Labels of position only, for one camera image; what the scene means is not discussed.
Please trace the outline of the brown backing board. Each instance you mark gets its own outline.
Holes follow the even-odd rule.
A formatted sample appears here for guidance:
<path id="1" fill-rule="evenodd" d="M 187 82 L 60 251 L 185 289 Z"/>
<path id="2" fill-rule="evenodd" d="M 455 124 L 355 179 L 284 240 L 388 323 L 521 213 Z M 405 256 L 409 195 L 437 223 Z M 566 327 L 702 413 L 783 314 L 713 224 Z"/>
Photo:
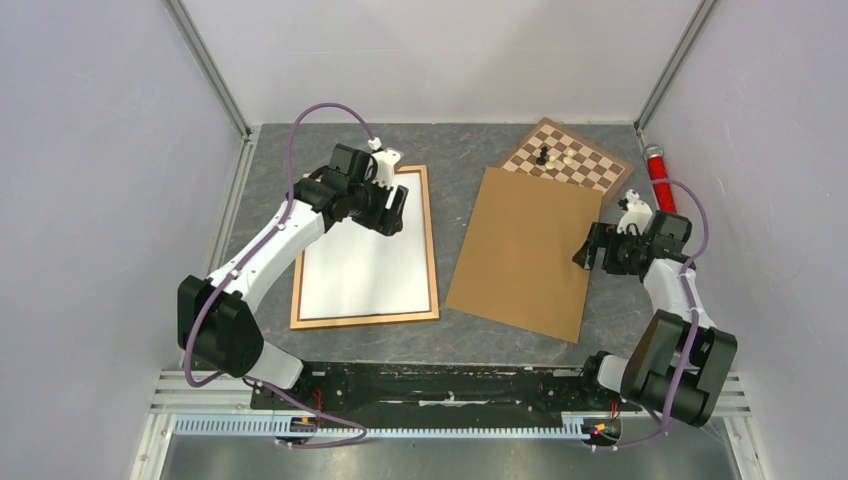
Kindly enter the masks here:
<path id="1" fill-rule="evenodd" d="M 572 257 L 601 210 L 597 190 L 487 169 L 446 307 L 578 342 L 589 273 Z"/>

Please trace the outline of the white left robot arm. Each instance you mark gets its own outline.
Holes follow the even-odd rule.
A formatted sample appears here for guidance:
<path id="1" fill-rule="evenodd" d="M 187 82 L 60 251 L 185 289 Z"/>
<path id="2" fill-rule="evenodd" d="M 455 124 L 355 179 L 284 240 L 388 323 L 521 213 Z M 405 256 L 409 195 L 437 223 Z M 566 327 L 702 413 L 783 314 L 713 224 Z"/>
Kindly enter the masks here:
<path id="1" fill-rule="evenodd" d="M 334 147 L 328 164 L 294 182 L 272 219 L 231 260 L 206 277 L 187 276 L 177 290 L 177 344 L 184 375 L 193 387 L 193 360 L 218 375 L 275 386 L 291 408 L 307 405 L 312 379 L 303 361 L 267 342 L 254 318 L 270 287 L 311 244 L 335 224 L 354 223 L 389 237 L 403 228 L 408 195 L 395 186 L 401 152 L 373 147 Z"/>

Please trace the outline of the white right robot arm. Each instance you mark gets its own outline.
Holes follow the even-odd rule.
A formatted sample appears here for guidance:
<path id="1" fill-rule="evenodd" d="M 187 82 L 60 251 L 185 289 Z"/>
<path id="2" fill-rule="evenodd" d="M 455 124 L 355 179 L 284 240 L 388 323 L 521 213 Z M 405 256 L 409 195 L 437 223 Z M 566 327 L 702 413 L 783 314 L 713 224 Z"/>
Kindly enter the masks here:
<path id="1" fill-rule="evenodd" d="M 711 417 L 738 342 L 703 308 L 694 262 L 683 252 L 691 231 L 689 219 L 663 211 L 645 227 L 595 222 L 589 228 L 573 262 L 592 270 L 600 260 L 608 274 L 638 277 L 654 313 L 630 357 L 599 351 L 586 360 L 577 382 L 585 405 L 602 408 L 618 394 L 664 422 L 700 427 Z"/>

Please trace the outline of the red cylinder tool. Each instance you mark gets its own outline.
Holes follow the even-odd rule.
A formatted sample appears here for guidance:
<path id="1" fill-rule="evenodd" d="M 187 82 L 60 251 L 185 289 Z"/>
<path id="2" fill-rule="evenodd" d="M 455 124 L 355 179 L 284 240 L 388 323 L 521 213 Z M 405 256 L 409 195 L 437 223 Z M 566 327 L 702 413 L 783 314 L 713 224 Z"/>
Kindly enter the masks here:
<path id="1" fill-rule="evenodd" d="M 664 162 L 664 150 L 656 144 L 645 147 L 643 157 L 651 179 L 658 208 L 664 212 L 677 213 L 677 207 L 668 183 L 668 173 Z"/>

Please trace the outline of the wooden chessboard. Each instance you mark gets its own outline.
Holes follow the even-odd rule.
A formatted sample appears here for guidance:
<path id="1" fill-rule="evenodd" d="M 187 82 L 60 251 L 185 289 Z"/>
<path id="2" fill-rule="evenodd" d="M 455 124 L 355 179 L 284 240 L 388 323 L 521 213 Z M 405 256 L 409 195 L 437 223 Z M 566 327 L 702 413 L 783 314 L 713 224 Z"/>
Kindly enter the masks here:
<path id="1" fill-rule="evenodd" d="M 634 166 L 622 157 L 547 117 L 531 129 L 499 167 L 598 191 L 604 206 L 616 200 L 634 171 Z"/>

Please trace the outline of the black chess piece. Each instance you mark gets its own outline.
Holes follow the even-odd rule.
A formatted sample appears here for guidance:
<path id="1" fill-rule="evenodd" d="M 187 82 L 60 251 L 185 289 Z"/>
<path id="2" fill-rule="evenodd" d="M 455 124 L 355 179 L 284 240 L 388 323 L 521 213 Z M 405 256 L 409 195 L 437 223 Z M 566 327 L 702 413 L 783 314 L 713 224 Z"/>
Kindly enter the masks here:
<path id="1" fill-rule="evenodd" d="M 546 145 L 543 145 L 540 148 L 539 155 L 536 157 L 536 161 L 535 161 L 535 163 L 537 165 L 542 166 L 542 165 L 546 165 L 548 163 L 548 151 L 549 151 L 549 147 L 546 146 Z"/>

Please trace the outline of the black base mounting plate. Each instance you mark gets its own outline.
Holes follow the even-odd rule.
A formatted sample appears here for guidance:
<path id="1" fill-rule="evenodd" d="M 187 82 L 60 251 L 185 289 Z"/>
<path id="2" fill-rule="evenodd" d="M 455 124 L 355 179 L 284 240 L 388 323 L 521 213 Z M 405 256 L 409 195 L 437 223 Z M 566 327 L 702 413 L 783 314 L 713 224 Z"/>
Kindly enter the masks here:
<path id="1" fill-rule="evenodd" d="M 307 361 L 287 393 L 324 413 L 324 428 L 370 431 L 557 427 L 564 413 L 640 410 L 568 366 Z"/>

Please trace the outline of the right corner aluminium post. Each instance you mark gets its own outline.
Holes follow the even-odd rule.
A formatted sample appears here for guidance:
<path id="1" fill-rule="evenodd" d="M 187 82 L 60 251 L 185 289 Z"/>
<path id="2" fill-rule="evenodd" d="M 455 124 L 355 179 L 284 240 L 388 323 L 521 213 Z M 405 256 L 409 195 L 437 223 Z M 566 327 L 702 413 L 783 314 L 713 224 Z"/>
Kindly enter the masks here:
<path id="1" fill-rule="evenodd" d="M 700 0 L 698 2 L 683 33 L 651 89 L 647 100 L 634 121 L 634 128 L 638 134 L 644 132 L 656 114 L 666 93 L 719 4 L 719 0 Z"/>

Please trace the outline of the corner aluminium post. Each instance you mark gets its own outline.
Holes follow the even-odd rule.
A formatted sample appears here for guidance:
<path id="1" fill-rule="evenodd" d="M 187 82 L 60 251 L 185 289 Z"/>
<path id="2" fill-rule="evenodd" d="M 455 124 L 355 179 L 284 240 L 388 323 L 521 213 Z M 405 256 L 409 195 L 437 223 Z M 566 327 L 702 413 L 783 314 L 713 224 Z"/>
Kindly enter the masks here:
<path id="1" fill-rule="evenodd" d="M 700 0 L 698 2 L 683 33 L 651 89 L 647 100 L 634 121 L 634 128 L 638 134 L 644 132 L 656 114 L 666 93 L 719 4 L 719 0 Z"/>
<path id="2" fill-rule="evenodd" d="M 226 84 L 185 2 L 182 0 L 163 0 L 162 4 L 168 10 L 184 43 L 200 67 L 233 128 L 242 139 L 248 139 L 252 129 L 237 105 L 235 97 Z"/>

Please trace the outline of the aluminium table edge rail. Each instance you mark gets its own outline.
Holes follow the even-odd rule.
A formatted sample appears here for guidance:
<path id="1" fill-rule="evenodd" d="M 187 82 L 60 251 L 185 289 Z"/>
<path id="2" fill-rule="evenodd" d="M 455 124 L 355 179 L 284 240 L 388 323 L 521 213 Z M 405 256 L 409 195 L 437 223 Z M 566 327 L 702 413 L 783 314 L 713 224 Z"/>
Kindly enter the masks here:
<path id="1" fill-rule="evenodd" d="M 345 414 L 373 403 L 607 413 L 616 401 L 613 393 L 589 385 L 575 368 L 482 365 L 323 364 L 299 381 L 293 395 L 310 406 Z M 151 404 L 156 413 L 242 413 L 284 407 L 265 388 L 239 379 L 222 376 L 193 388 L 176 371 L 161 373 Z"/>

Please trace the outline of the left corner aluminium post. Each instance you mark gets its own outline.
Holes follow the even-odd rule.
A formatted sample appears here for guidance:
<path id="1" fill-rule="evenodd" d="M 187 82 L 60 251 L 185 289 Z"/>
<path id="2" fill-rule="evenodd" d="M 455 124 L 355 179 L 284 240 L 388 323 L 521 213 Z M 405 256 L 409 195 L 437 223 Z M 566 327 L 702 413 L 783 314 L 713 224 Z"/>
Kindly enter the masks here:
<path id="1" fill-rule="evenodd" d="M 248 139 L 252 129 L 237 105 L 235 97 L 226 84 L 185 2 L 182 0 L 163 0 L 162 4 L 168 10 L 184 43 L 200 67 L 233 128 L 242 139 Z"/>

